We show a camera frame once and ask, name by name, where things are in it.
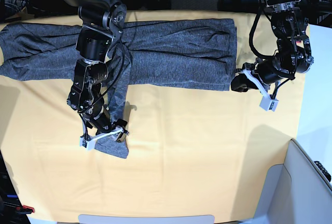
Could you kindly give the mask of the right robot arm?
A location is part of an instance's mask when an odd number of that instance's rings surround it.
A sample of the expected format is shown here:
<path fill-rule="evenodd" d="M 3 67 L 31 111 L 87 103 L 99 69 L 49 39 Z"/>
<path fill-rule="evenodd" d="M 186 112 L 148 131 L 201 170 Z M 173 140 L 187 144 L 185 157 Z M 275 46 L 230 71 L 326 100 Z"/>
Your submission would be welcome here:
<path fill-rule="evenodd" d="M 104 102 L 107 93 L 102 91 L 109 74 L 105 60 L 114 46 L 122 44 L 127 7 L 121 0 L 64 1 L 78 8 L 82 20 L 76 43 L 80 59 L 76 62 L 67 103 L 79 113 L 83 122 L 80 145 L 91 150 L 101 138 L 115 136 L 120 139 L 128 133 L 124 120 L 111 122 L 109 108 Z"/>

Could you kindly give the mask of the black round arm base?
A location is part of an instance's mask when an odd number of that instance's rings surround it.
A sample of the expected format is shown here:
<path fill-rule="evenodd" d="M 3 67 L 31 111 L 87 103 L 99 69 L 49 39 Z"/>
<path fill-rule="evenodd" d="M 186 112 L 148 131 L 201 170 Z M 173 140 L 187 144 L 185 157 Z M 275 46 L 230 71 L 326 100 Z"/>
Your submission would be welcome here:
<path fill-rule="evenodd" d="M 256 13 L 259 0 L 218 0 L 217 10 L 224 12 Z"/>

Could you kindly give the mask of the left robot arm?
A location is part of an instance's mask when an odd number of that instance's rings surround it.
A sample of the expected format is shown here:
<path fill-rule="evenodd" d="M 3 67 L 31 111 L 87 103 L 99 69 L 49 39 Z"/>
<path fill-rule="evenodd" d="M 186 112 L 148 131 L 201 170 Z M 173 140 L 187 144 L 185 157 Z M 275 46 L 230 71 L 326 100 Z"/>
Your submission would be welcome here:
<path fill-rule="evenodd" d="M 254 63 L 244 63 L 236 71 L 231 82 L 235 92 L 250 89 L 267 93 L 275 85 L 269 96 L 276 98 L 278 89 L 295 79 L 297 73 L 306 73 L 314 62 L 309 36 L 306 34 L 308 18 L 299 7 L 300 0 L 259 0 L 258 13 L 249 34 L 249 47 L 256 56 Z M 261 15 L 270 21 L 272 32 L 277 38 L 277 50 L 273 55 L 260 53 L 254 46 L 254 34 Z"/>

